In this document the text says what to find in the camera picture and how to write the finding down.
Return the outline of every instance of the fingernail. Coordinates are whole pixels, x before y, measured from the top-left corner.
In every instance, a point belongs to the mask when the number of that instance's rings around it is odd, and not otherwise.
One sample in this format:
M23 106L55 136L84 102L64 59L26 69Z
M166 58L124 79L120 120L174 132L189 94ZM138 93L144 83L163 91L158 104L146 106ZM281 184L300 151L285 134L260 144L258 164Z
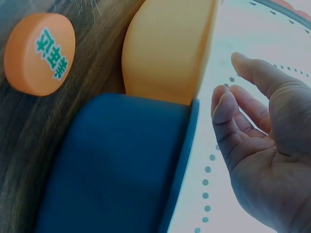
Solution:
M234 56L234 57L237 58L237 59L247 59L247 58L248 58L248 57L246 57L244 54L239 53L239 52L234 52L234 53L232 54L232 56Z

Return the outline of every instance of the printed chinese characters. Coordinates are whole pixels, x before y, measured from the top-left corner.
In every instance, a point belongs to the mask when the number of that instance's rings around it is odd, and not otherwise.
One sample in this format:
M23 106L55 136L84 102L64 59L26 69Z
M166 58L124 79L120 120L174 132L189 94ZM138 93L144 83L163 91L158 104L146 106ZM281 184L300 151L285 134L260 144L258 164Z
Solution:
M45 28L37 38L35 48L54 72L53 78L61 80L67 71L68 60L61 54L61 47L55 44L55 38L52 37L48 28Z

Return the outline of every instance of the plastic piece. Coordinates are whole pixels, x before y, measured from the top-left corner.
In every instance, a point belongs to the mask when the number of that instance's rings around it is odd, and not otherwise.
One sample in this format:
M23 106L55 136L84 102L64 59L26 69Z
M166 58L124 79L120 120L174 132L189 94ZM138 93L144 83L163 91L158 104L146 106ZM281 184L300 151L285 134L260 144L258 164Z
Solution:
M198 100L191 106L116 94L91 100L56 158L35 233L166 233L198 111Z
M190 104L212 42L218 0L146 0L123 45L128 95Z
M46 96L56 91L71 68L75 35L70 21L55 13L25 17L11 32L4 71L16 90Z

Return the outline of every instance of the hand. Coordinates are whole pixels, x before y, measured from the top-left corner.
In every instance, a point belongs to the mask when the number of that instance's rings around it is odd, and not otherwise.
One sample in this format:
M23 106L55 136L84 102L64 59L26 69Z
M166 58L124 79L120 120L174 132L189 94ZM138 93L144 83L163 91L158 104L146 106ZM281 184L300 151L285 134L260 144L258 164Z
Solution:
M245 211L279 233L311 232L311 89L273 65L234 53L240 86L215 88L212 121L235 195ZM247 120L239 107L261 131Z

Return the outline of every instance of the finger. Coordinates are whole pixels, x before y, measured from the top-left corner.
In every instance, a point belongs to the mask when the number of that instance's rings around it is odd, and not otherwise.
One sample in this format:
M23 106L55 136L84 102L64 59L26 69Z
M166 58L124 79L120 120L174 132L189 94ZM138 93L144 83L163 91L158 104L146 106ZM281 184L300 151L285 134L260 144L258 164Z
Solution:
M253 124L246 118L246 116L240 111L233 116L240 131L248 135L249 137L266 137L267 135L258 129L255 129Z
M235 100L229 91L224 92L219 98L216 107L212 107L212 123L218 146L222 152L224 160L227 161L234 148L243 141L242 132L234 121Z
M214 89L214 92L212 95L211 115L213 115L213 112L216 106L218 105L221 96L227 92L228 92L228 88L224 85L220 85Z
M215 110L216 106L219 103L221 96L224 93L232 95L232 93L229 91L229 89L224 85L218 86L214 89L213 96L212 96L212 107L211 107L212 113ZM247 134L250 137L265 137L265 136L267 136L264 133L262 133L261 131L254 128L252 123L249 122L249 120L244 116L244 114L240 112L238 103L236 102L233 95L232 95L232 97L234 99L234 103L232 103L232 105L234 106L233 118L234 118L238 128L240 129L240 131Z
M271 121L268 107L240 86L233 85L230 87L230 91L239 107L251 118L254 124L265 133L269 133L271 131Z
M279 89L289 85L304 85L298 79L288 76L278 68L263 60L253 60L240 53L231 56L236 73L256 85L268 99Z

